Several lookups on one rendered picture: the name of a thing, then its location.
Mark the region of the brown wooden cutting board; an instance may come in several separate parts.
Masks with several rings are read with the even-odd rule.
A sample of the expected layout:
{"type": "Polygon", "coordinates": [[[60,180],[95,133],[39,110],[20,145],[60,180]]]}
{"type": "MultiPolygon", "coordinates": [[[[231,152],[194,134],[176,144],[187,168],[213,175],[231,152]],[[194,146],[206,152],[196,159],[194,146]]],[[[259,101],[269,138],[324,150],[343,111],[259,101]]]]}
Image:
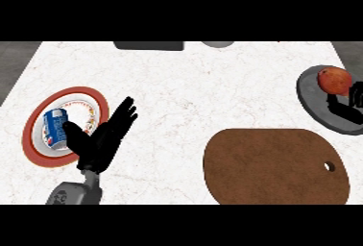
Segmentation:
{"type": "Polygon", "coordinates": [[[209,139],[203,179],[221,204],[342,204],[349,184],[339,154],[303,129],[227,129],[209,139]]]}

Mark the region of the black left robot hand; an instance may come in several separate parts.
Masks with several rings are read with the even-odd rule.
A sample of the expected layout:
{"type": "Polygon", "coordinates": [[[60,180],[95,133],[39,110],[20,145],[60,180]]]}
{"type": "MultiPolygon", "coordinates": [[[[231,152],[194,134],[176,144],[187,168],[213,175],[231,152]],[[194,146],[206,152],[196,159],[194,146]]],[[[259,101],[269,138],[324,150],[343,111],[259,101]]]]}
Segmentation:
{"type": "Polygon", "coordinates": [[[109,167],[129,126],[137,118],[134,100],[126,97],[109,120],[103,122],[91,135],[78,125],[66,121],[61,129],[66,135],[66,147],[79,157],[76,168],[100,174],[109,167]]]}

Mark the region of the dark grey rectangular object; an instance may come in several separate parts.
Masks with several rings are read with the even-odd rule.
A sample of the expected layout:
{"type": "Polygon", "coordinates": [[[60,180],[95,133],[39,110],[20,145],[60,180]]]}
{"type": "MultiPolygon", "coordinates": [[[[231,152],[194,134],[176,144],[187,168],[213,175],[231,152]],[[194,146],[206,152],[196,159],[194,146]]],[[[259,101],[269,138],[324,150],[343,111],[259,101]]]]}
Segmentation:
{"type": "Polygon", "coordinates": [[[181,51],[184,49],[181,41],[114,41],[113,44],[123,50],[181,51]]]}

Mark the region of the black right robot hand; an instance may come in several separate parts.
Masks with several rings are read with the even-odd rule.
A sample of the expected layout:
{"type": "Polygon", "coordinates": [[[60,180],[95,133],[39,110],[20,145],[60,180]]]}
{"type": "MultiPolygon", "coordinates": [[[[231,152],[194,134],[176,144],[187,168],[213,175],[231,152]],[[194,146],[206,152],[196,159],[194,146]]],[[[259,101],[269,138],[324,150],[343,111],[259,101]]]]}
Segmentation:
{"type": "Polygon", "coordinates": [[[355,82],[348,89],[348,104],[342,104],[333,94],[327,95],[327,109],[331,114],[356,125],[363,124],[363,82],[355,82]]]}

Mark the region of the grey round object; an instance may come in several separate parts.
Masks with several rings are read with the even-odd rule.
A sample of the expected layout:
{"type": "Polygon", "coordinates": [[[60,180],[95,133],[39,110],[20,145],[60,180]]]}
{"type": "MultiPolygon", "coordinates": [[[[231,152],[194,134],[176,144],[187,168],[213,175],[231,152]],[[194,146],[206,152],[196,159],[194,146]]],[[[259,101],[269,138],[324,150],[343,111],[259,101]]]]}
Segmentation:
{"type": "Polygon", "coordinates": [[[201,43],[212,48],[225,48],[228,47],[234,42],[232,41],[201,41],[201,43]]]}

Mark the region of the red-rimmed white plate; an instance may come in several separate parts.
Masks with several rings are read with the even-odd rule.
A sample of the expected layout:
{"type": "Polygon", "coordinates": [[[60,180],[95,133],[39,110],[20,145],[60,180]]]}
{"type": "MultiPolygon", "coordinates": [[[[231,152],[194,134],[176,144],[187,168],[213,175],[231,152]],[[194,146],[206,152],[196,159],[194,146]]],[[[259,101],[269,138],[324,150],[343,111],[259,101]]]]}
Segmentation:
{"type": "Polygon", "coordinates": [[[55,107],[75,109],[69,113],[69,120],[85,120],[82,113],[92,112],[92,126],[97,127],[109,118],[107,102],[100,92],[86,86],[73,86],[54,93],[38,105],[30,113],[21,130],[21,151],[27,160],[47,168],[60,167],[78,160],[69,150],[52,150],[44,140],[42,115],[55,107]]]}

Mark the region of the grey pan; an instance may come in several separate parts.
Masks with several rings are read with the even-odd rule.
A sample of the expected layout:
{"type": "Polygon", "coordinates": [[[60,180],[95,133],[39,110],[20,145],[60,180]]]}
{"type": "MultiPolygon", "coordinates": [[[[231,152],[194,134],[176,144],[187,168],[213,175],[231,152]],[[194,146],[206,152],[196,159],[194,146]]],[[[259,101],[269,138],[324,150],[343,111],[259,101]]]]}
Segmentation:
{"type": "Polygon", "coordinates": [[[363,135],[363,124],[349,122],[331,114],[327,109],[327,94],[317,84],[317,73],[324,65],[308,68],[296,80],[296,95],[311,118],[331,131],[342,135],[363,135]]]}

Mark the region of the blue and white can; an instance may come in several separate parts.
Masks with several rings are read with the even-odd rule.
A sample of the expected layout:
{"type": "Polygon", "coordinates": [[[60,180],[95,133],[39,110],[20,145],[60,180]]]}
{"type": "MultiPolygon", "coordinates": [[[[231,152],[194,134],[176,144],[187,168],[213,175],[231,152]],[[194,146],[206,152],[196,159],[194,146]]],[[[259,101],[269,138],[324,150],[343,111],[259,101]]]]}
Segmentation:
{"type": "Polygon", "coordinates": [[[42,116],[45,127],[45,142],[47,146],[57,150],[66,146],[66,134],[61,129],[61,124],[67,121],[64,109],[52,109],[42,116]]]}

